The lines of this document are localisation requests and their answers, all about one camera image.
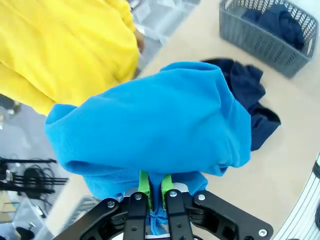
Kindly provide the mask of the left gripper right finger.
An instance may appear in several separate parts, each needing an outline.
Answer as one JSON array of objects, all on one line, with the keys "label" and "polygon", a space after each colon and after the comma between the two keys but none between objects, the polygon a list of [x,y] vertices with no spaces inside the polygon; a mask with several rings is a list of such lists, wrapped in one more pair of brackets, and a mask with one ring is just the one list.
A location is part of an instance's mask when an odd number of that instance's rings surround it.
[{"label": "left gripper right finger", "polygon": [[269,240],[273,227],[207,190],[194,195],[174,188],[171,175],[161,182],[163,207],[172,240],[193,240],[192,226],[219,240]]}]

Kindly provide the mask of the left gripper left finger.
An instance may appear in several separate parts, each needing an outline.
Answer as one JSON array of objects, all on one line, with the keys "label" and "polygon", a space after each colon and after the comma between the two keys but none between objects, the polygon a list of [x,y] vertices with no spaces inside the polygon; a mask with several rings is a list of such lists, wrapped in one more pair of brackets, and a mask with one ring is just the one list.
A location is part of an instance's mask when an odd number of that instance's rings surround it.
[{"label": "left gripper left finger", "polygon": [[144,240],[146,218],[150,210],[149,176],[141,171],[138,191],[122,201],[106,198],[70,225],[56,240],[113,240],[123,234],[124,240]]}]

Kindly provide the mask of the person's left hand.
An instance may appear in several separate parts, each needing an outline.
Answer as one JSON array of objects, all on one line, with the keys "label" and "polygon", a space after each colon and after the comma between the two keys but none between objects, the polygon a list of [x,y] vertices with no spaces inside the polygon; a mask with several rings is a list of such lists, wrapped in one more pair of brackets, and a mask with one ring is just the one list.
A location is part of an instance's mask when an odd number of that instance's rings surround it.
[{"label": "person's left hand", "polygon": [[144,35],[140,31],[136,30],[135,38],[137,41],[137,47],[139,49],[139,52],[142,53],[145,49]]}]

